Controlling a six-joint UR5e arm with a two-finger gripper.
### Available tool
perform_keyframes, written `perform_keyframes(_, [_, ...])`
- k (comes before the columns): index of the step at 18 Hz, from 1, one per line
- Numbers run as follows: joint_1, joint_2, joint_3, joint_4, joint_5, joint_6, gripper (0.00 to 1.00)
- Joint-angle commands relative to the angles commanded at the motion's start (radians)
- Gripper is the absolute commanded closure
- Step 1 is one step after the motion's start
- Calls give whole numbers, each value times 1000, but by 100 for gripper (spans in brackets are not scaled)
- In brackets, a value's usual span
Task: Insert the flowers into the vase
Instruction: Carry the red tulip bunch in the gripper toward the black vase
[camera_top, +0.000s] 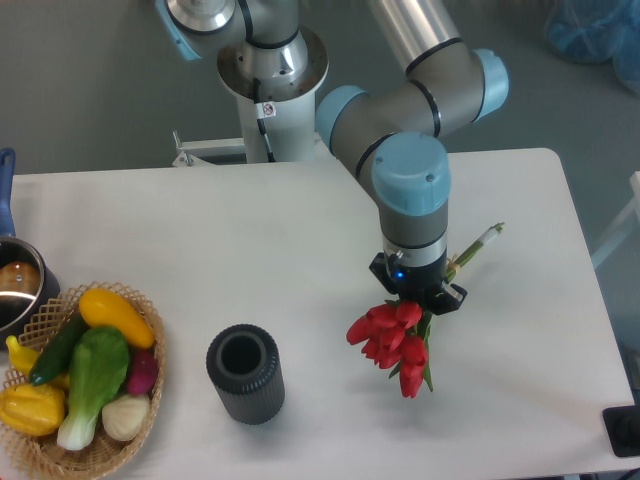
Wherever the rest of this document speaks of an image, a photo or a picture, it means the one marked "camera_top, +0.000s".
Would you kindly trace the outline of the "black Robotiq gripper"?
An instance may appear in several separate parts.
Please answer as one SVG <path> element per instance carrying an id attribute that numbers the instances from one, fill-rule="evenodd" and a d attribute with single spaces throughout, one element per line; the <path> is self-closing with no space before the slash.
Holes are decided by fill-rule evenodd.
<path id="1" fill-rule="evenodd" d="M 433 315 L 445 315 L 459 310 L 468 294 L 463 287 L 446 283 L 446 253 L 422 266 L 403 265 L 395 254 L 377 253 L 369 270 L 390 294 L 425 304 Z"/>

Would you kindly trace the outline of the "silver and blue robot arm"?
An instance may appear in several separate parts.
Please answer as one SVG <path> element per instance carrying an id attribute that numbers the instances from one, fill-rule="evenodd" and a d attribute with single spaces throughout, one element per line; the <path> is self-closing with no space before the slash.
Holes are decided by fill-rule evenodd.
<path id="1" fill-rule="evenodd" d="M 315 95 L 328 72 L 323 42 L 295 1 L 160 1 L 187 60 L 214 56 L 235 97 L 250 163 L 307 161 L 321 140 L 375 202 L 383 249 L 371 271 L 385 289 L 435 315 L 466 291 L 446 276 L 451 175 L 443 134 L 502 106 L 502 60 L 470 50 L 439 1 L 374 1 L 370 8 L 405 75 L 375 97 L 355 86 Z"/>

